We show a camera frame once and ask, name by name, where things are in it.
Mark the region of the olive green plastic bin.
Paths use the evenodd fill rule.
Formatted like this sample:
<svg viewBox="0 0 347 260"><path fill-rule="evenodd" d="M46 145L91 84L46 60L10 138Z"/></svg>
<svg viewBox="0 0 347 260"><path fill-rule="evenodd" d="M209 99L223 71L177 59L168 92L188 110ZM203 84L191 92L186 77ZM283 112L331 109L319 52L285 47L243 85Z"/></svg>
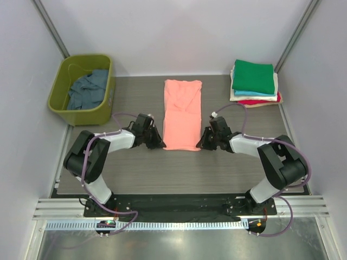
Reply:
<svg viewBox="0 0 347 260"><path fill-rule="evenodd" d="M68 110L68 92L73 83L95 69L108 71L106 89L101 104L92 109ZM58 69L49 98L49 109L71 126L103 125L111 117L115 78L113 64L109 56L103 54L75 55L64 59Z"/></svg>

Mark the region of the salmon pink t shirt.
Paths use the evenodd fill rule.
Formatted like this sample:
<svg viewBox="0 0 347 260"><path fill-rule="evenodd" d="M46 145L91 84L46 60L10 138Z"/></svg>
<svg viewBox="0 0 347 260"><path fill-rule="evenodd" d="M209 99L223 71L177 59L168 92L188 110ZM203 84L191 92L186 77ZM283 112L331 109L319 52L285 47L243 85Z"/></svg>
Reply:
<svg viewBox="0 0 347 260"><path fill-rule="evenodd" d="M163 141L167 151L199 151L202 82L166 80L164 85Z"/></svg>

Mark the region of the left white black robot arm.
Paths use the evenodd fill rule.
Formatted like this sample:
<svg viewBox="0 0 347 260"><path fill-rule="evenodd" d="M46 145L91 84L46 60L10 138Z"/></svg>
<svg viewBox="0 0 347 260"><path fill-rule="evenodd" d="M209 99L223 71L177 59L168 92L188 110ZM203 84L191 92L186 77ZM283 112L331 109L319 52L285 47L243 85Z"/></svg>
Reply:
<svg viewBox="0 0 347 260"><path fill-rule="evenodd" d="M102 216L115 214L114 193L102 177L108 154L146 145L150 150L166 148L152 116L138 114L135 121L115 132L82 131L63 161L70 172L96 204Z"/></svg>

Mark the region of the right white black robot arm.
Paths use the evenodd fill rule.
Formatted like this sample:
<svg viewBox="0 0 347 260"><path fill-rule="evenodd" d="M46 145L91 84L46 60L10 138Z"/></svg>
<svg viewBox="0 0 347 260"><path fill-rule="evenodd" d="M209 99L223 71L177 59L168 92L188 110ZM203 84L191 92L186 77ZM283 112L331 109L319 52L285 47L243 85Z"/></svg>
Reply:
<svg viewBox="0 0 347 260"><path fill-rule="evenodd" d="M248 213L261 213L274 195L279 195L296 181L310 175L307 160L290 138L281 135L274 139L259 138L232 132L221 116L212 118L204 129L197 148L236 154L260 159L265 177L245 193L244 206Z"/></svg>

